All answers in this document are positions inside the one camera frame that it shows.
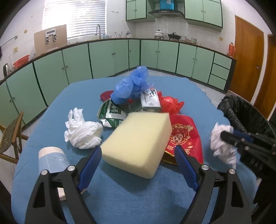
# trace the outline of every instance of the window blind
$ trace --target window blind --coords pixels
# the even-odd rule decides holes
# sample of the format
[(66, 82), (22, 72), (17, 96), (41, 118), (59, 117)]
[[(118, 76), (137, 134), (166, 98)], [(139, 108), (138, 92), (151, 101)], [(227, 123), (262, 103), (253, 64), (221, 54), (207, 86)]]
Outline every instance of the window blind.
[(42, 29), (67, 25), (67, 39), (105, 33), (105, 0), (46, 0)]

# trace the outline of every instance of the white crumpled tissue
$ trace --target white crumpled tissue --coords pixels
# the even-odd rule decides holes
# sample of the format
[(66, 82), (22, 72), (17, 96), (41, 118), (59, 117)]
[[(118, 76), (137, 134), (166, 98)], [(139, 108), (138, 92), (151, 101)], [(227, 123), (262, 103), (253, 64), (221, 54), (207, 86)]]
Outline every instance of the white crumpled tissue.
[(216, 123), (211, 132), (210, 149), (213, 151), (214, 157), (217, 156), (224, 163), (229, 164), (233, 169), (236, 169), (236, 149), (233, 145), (222, 141), (220, 136), (223, 131), (233, 133), (233, 130), (234, 129), (231, 125), (218, 125), (218, 123)]
[(64, 132), (66, 142), (79, 149), (94, 148), (102, 141), (103, 126), (99, 122), (84, 121), (83, 109), (70, 110), (68, 121), (65, 122), (67, 131)]

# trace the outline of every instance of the white pot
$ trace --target white pot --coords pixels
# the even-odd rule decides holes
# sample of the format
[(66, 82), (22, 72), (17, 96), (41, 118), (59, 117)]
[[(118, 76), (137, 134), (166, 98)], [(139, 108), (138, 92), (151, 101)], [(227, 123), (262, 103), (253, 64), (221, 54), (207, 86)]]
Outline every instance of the white pot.
[(163, 36), (164, 36), (164, 32), (162, 32), (162, 31), (160, 31), (160, 30), (155, 31), (155, 32), (154, 32), (154, 36), (155, 36), (155, 37), (163, 37)]

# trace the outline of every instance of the yellow sponge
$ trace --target yellow sponge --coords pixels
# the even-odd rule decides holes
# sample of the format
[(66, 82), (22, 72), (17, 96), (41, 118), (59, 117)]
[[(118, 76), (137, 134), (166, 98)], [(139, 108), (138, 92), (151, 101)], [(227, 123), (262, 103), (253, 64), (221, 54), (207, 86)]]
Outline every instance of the yellow sponge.
[(168, 113), (130, 113), (102, 143), (102, 157), (110, 165), (150, 179), (158, 168), (171, 132)]

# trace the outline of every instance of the blue table cover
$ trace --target blue table cover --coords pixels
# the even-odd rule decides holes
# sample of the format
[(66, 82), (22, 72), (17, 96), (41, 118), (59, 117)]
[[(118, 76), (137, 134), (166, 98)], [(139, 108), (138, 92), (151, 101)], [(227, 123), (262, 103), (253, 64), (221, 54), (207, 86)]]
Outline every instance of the blue table cover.
[[(46, 110), (32, 132), (19, 159), (12, 189), (12, 213), (23, 224), (29, 198), (38, 178), (38, 152), (43, 147), (61, 148), (71, 164), (87, 156), (90, 150), (80, 150), (64, 141), (65, 122), (71, 109), (83, 108), (85, 121), (99, 121), (97, 111), (102, 104), (100, 94), (114, 89), (122, 77), (92, 79), (65, 88)], [(181, 114), (191, 117), (199, 132), (204, 163), (212, 169), (226, 172), (230, 167), (214, 158), (210, 150), (210, 135), (216, 122), (229, 125), (223, 113), (194, 83), (186, 78), (150, 76), (163, 96), (184, 101)], [(102, 139), (108, 138), (112, 128), (104, 128)], [(251, 210), (256, 194), (256, 176), (240, 161), (237, 174), (245, 189)], [(94, 177), (83, 194), (85, 203), (98, 224), (178, 224), (192, 202), (195, 192), (189, 188), (177, 166), (161, 162), (152, 179), (130, 174), (101, 160)], [(217, 189), (202, 223), (210, 221)], [(68, 223), (74, 223), (66, 202), (62, 202)]]

